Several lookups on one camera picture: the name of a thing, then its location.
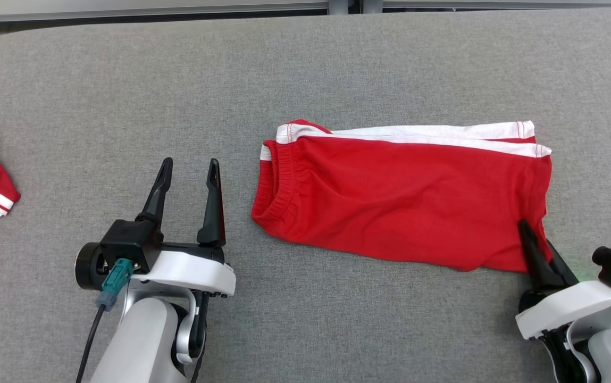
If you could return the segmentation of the grey partition post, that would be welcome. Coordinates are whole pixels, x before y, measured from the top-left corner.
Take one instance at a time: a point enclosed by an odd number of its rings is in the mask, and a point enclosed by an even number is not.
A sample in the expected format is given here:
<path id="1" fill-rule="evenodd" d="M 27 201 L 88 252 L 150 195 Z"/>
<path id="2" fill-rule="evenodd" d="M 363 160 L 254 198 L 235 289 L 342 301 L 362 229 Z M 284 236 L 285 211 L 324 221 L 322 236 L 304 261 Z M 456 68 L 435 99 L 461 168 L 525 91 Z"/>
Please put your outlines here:
<path id="1" fill-rule="evenodd" d="M 384 0 L 328 0 L 330 15 L 381 14 Z"/>

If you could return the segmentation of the red shorts white stripes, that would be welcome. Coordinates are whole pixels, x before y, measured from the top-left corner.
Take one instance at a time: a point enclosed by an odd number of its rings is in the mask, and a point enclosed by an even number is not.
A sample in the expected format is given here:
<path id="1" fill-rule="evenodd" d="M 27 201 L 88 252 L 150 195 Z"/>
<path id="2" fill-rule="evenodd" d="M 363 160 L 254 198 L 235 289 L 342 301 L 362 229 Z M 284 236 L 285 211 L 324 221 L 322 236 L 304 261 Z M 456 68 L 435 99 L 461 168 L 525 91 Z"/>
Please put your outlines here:
<path id="1" fill-rule="evenodd" d="M 527 272 L 544 260 L 551 149 L 531 121 L 330 130 L 281 124 L 261 148 L 252 219 L 284 242 L 373 259 Z"/>

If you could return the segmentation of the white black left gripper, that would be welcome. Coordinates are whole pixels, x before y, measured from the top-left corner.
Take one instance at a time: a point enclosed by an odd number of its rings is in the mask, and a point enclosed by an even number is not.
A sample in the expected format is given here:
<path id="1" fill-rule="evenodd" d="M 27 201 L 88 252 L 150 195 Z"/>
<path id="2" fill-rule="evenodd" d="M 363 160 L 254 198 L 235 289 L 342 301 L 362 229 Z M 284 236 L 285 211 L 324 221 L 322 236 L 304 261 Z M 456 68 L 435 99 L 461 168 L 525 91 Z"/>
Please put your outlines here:
<path id="1" fill-rule="evenodd" d="M 155 177 L 143 210 L 136 221 L 162 223 L 166 193 L 172 181 L 173 160 L 167 157 Z M 211 296 L 232 296 L 236 290 L 234 269 L 225 262 L 222 247 L 227 242 L 223 216 L 223 196 L 220 163 L 210 160 L 206 176 L 208 189 L 202 228 L 197 242 L 164 243 L 150 272 L 137 271 L 129 281 L 130 290 L 142 289 L 165 296 L 181 291 L 198 291 Z M 108 266 L 98 243 L 87 243 L 75 260 L 75 278 L 82 289 L 101 289 L 111 267 Z"/>

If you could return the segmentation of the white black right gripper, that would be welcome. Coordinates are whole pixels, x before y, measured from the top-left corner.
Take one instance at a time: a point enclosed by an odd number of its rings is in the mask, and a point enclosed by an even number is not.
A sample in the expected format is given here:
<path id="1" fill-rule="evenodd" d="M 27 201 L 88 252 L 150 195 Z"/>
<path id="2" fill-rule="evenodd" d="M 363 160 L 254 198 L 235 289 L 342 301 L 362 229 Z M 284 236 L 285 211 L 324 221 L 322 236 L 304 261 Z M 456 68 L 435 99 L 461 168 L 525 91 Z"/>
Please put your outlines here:
<path id="1" fill-rule="evenodd" d="M 579 283 L 550 240 L 546 243 L 553 257 L 547 262 L 528 222 L 520 220 L 517 229 L 535 293 L 574 285 L 550 294 L 516 315 L 516 324 L 524 339 L 541 337 L 544 330 L 558 329 L 611 306 L 611 287 L 599 280 Z"/>

